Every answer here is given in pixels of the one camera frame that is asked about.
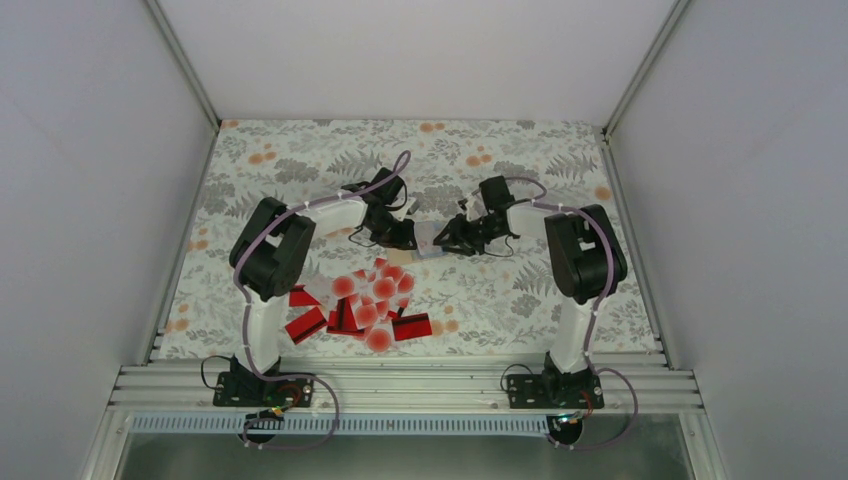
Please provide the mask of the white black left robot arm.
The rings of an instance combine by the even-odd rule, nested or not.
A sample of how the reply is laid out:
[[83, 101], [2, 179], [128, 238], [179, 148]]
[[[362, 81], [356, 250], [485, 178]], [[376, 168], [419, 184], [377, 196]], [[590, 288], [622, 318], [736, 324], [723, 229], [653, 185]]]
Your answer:
[[233, 281], [245, 298], [241, 346], [232, 361], [239, 392], [255, 405], [278, 391], [278, 298], [298, 283], [314, 238], [344, 228], [363, 228], [371, 242], [414, 250], [413, 221], [394, 216], [396, 197], [405, 189], [398, 167], [381, 169], [369, 182], [345, 185], [334, 195], [288, 206], [273, 197], [254, 210], [233, 246]]

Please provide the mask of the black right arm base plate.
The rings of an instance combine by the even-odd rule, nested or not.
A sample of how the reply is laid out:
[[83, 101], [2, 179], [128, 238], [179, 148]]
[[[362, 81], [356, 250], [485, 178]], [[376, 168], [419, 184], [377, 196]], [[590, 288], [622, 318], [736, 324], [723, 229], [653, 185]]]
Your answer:
[[578, 410], [605, 406], [600, 378], [589, 369], [567, 374], [508, 374], [504, 386], [512, 409]]

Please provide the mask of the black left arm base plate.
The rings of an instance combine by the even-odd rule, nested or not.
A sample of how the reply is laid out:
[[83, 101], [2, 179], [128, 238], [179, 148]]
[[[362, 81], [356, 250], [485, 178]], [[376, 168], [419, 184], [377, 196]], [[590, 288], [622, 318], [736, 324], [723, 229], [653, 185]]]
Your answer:
[[252, 375], [224, 372], [218, 376], [215, 407], [298, 407], [311, 405], [314, 381], [303, 378], [267, 382]]

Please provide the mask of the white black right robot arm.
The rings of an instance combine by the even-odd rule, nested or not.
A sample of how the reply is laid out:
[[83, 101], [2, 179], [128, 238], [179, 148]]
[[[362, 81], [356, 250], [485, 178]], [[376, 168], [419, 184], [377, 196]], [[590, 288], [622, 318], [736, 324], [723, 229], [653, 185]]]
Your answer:
[[462, 213], [433, 240], [446, 252], [484, 255], [493, 240], [531, 237], [546, 242], [551, 277], [563, 295], [558, 331], [539, 374], [544, 399], [565, 407], [581, 391], [593, 389], [593, 333], [600, 307], [627, 276], [627, 264], [605, 209], [574, 208], [539, 198], [518, 200], [508, 180], [496, 176], [480, 183], [485, 214], [470, 220]]

